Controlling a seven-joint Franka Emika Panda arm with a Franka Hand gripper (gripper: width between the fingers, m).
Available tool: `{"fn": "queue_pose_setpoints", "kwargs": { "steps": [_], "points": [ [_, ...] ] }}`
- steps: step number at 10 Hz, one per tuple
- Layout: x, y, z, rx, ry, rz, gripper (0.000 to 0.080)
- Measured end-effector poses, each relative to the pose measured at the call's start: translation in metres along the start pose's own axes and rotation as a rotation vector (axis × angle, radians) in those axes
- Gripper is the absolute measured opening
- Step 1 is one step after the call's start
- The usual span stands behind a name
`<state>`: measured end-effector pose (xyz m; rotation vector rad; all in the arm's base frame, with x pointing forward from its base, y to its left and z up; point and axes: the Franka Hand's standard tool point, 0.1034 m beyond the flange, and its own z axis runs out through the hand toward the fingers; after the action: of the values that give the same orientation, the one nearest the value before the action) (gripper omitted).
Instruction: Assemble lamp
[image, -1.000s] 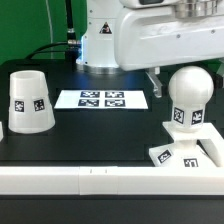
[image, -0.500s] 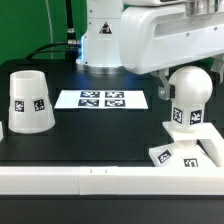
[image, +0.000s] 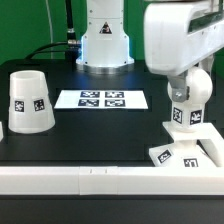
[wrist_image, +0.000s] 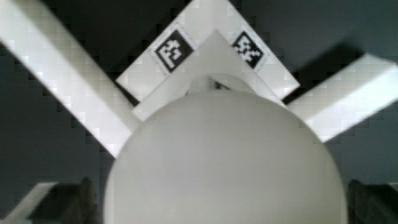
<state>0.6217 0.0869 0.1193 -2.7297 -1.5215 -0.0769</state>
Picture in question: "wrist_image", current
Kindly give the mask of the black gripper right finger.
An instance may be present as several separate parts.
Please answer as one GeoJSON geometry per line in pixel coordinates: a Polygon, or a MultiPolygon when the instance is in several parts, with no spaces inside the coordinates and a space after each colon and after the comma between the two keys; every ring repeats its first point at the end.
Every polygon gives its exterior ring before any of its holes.
{"type": "Polygon", "coordinates": [[[398,190],[389,184],[348,183],[348,224],[398,224],[398,190]]]}

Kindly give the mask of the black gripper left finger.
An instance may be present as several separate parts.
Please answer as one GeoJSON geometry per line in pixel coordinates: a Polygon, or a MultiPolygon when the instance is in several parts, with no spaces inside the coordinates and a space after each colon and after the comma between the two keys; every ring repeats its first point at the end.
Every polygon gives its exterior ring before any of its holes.
{"type": "Polygon", "coordinates": [[[90,179],[37,183],[0,224],[101,224],[90,179]]]}

